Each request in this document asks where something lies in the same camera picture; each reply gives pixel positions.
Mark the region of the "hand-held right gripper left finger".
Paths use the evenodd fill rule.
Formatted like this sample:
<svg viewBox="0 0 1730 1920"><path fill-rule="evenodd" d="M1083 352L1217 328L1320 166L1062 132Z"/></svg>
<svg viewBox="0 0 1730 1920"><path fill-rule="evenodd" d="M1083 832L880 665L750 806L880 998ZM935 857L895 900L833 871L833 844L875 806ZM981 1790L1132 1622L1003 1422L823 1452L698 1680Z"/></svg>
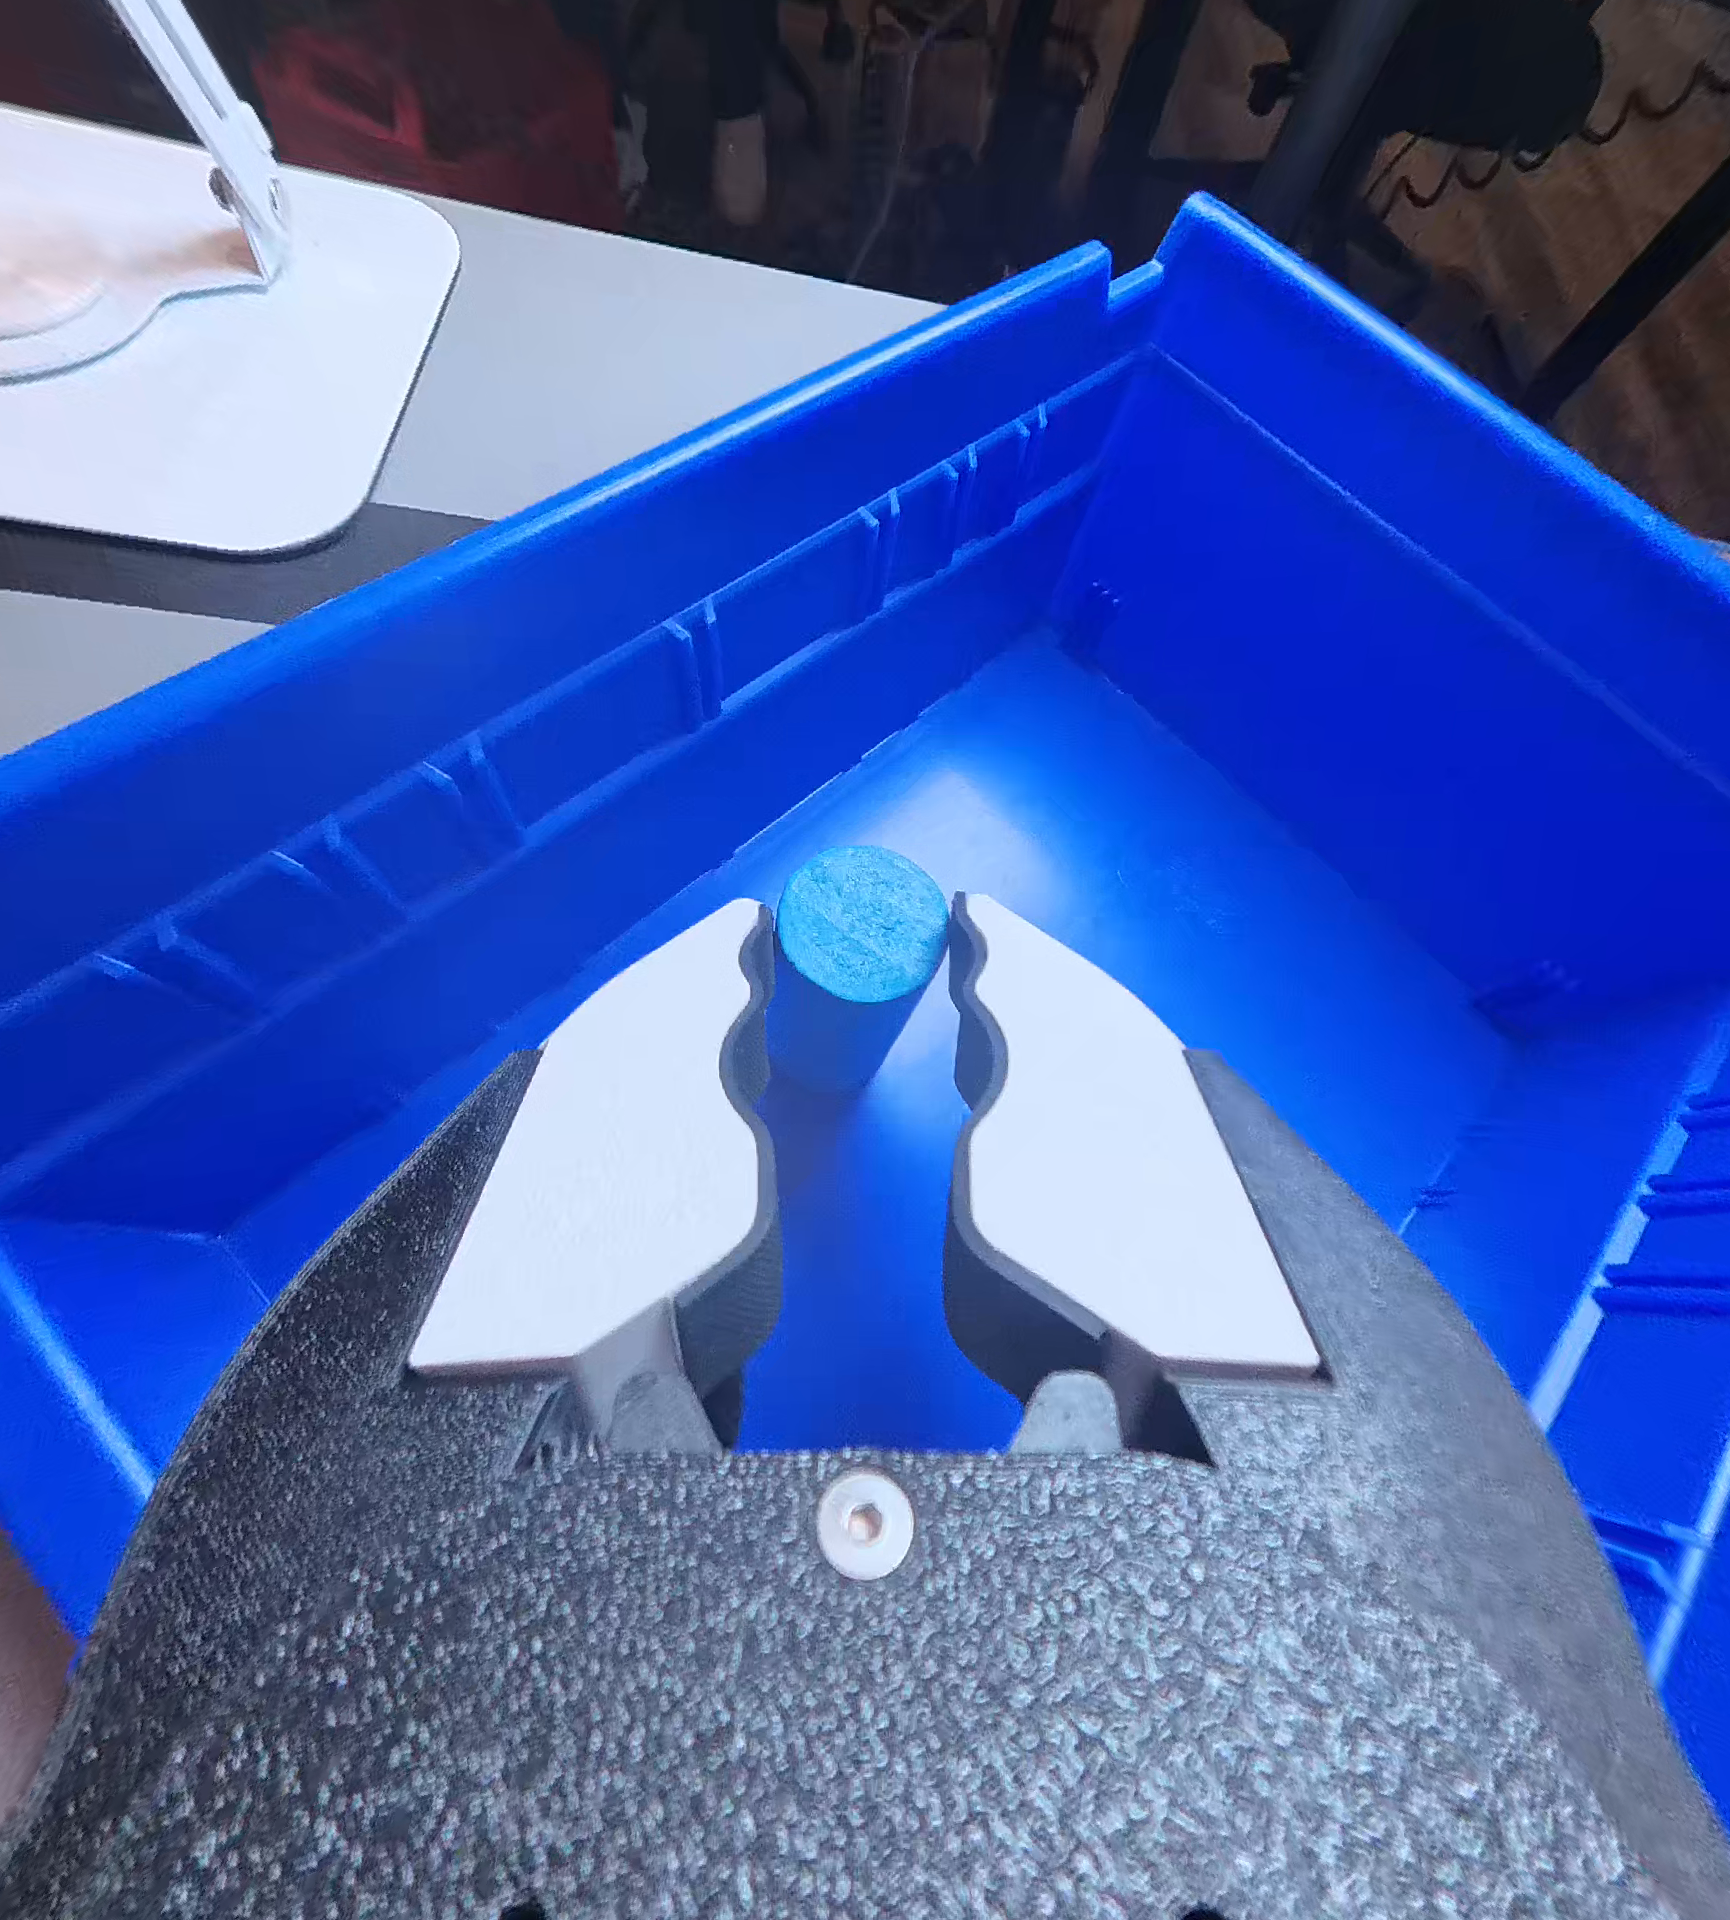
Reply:
<svg viewBox="0 0 1730 1920"><path fill-rule="evenodd" d="M541 1046L425 1320L418 1380L545 1380L605 1452L721 1453L781 1315L761 1116L770 909L750 895Z"/></svg>

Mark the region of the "blue plastic bin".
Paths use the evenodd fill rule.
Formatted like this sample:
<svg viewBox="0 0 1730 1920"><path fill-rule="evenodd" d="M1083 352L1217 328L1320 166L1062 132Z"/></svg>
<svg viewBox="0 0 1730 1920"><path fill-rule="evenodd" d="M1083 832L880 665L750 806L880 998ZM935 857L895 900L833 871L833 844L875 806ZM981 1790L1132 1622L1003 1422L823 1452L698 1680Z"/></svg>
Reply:
<svg viewBox="0 0 1730 1920"><path fill-rule="evenodd" d="M0 761L0 1524L827 841L1117 970L1524 1392L1730 1825L1730 563L1211 200Z"/></svg>

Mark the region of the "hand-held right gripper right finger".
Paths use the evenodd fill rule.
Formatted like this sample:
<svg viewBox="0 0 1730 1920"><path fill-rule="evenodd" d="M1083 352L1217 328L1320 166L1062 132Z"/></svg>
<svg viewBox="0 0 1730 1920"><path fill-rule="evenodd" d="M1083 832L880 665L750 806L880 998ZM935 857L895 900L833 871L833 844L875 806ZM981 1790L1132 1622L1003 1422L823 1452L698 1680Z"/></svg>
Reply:
<svg viewBox="0 0 1730 1920"><path fill-rule="evenodd" d="M948 900L951 1090L942 1310L1003 1392L1086 1368L1320 1380L1185 1041L990 895Z"/></svg>

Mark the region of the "red bag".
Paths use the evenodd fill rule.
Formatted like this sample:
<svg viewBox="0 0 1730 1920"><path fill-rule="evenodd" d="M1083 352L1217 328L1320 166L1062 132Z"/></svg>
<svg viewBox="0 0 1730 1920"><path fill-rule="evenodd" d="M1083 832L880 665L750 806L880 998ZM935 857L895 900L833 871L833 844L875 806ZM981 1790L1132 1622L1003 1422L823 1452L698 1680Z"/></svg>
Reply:
<svg viewBox="0 0 1730 1920"><path fill-rule="evenodd" d="M594 230L624 220L620 3L265 11L252 86L279 159Z"/></svg>

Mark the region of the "blue wooden cylinder block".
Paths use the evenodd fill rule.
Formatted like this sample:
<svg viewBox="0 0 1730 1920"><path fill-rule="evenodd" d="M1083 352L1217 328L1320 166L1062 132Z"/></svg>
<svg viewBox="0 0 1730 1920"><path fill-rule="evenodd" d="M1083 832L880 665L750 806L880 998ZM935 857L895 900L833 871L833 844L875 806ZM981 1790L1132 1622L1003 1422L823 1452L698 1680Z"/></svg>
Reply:
<svg viewBox="0 0 1730 1920"><path fill-rule="evenodd" d="M770 1068L857 1094L901 1041L948 956L948 900L890 844L827 844L785 871L778 906Z"/></svg>

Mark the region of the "white document stand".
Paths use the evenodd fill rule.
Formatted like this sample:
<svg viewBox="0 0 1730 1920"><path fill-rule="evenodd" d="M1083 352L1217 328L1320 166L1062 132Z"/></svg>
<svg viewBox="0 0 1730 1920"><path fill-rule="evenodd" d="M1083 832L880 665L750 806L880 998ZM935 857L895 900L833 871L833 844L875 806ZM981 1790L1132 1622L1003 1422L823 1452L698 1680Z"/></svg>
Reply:
<svg viewBox="0 0 1730 1920"><path fill-rule="evenodd" d="M371 495L460 280L429 207L279 166L186 3L108 3L194 145L0 104L0 518L279 553Z"/></svg>

